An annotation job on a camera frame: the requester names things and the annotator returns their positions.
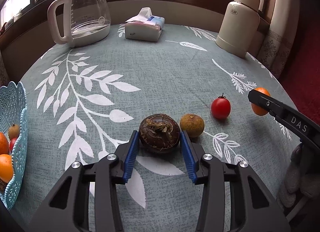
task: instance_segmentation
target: beige thermos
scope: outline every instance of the beige thermos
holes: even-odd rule
[[[245,57],[257,31],[260,0],[235,0],[228,4],[216,44],[225,51]]]

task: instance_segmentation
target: tissue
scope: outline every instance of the tissue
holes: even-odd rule
[[[163,25],[164,18],[153,16],[150,8],[142,8],[138,15],[126,21],[125,38],[158,42]]]

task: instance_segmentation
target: orange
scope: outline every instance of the orange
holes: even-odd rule
[[[13,167],[11,156],[7,154],[0,155],[0,179],[5,183],[10,182],[13,177]]]
[[[267,96],[270,96],[270,93],[265,88],[259,87],[259,88],[255,88],[255,90],[262,92],[263,94],[265,94]],[[251,103],[251,107],[252,107],[253,112],[256,113],[258,116],[264,116],[269,113],[269,111],[266,111],[263,108],[255,105],[253,103]]]
[[[5,135],[0,132],[0,155],[7,154],[9,152],[9,143]]]

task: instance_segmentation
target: blue gripper pad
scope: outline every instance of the blue gripper pad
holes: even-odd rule
[[[131,142],[127,157],[124,161],[123,180],[125,183],[131,178],[134,162],[136,161],[137,153],[139,151],[139,133],[136,131]]]
[[[191,179],[192,183],[196,183],[198,179],[196,175],[196,161],[193,158],[188,141],[190,140],[186,138],[186,135],[182,131],[180,133],[180,146],[182,150],[183,159],[186,165],[189,178]]]

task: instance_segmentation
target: kettle handle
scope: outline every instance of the kettle handle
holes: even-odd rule
[[[64,36],[61,37],[58,24],[57,24],[57,18],[56,18],[56,9],[59,5],[64,4],[63,7],[63,30],[64,30]],[[71,26],[70,26],[70,20],[69,20],[69,26],[66,24],[67,20],[65,17],[67,16],[67,13],[70,17],[70,10],[71,10],[71,0],[55,0],[51,3],[51,5],[48,8],[47,11],[47,17],[48,17],[48,23],[49,23],[49,29],[53,38],[53,41],[57,44],[65,44],[67,42],[72,41],[71,36]]]

